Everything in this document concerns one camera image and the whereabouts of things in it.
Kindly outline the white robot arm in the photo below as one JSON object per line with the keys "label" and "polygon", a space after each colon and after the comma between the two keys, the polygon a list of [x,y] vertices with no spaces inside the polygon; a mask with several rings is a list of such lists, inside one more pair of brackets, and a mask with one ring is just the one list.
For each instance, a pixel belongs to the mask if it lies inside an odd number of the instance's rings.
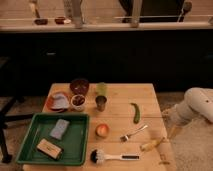
{"label": "white robot arm", "polygon": [[178,135],[184,126],[199,115],[213,124],[213,88],[193,87],[184,93],[184,99],[164,111],[169,117],[171,126],[168,130],[169,139]]}

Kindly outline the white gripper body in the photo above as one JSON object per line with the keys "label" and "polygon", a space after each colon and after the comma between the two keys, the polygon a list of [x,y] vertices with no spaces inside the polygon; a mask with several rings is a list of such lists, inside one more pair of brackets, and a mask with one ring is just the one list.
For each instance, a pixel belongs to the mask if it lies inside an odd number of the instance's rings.
{"label": "white gripper body", "polygon": [[185,126],[191,121],[191,109],[185,103],[175,104],[162,112],[176,126]]}

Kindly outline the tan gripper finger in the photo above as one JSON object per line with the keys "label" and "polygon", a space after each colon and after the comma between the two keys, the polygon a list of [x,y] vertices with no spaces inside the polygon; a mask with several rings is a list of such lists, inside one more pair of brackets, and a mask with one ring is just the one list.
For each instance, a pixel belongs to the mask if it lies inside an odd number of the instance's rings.
{"label": "tan gripper finger", "polygon": [[173,125],[168,132],[168,138],[169,139],[174,138],[181,132],[181,130],[182,130],[182,128],[180,126]]}

